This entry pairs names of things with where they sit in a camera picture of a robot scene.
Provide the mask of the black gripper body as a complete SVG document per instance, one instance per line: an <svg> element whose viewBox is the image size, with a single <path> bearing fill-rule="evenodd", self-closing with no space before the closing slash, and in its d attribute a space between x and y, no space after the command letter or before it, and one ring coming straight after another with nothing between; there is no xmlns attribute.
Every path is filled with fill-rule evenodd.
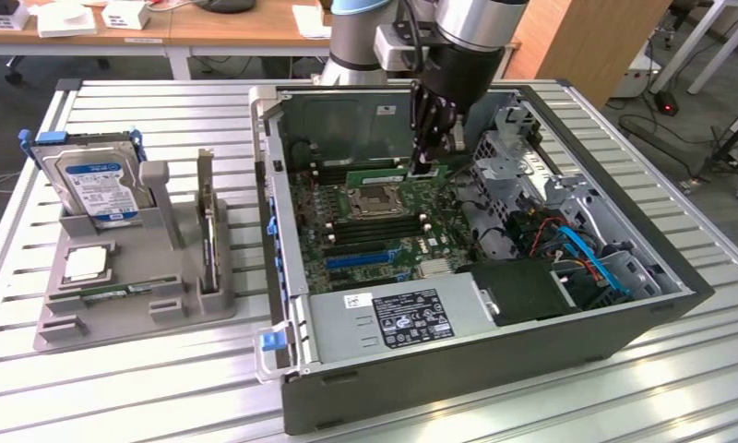
<svg viewBox="0 0 738 443"><path fill-rule="evenodd" d="M489 89L504 54L504 47L494 52L477 52L454 44L434 46L418 79L465 114Z"/></svg>

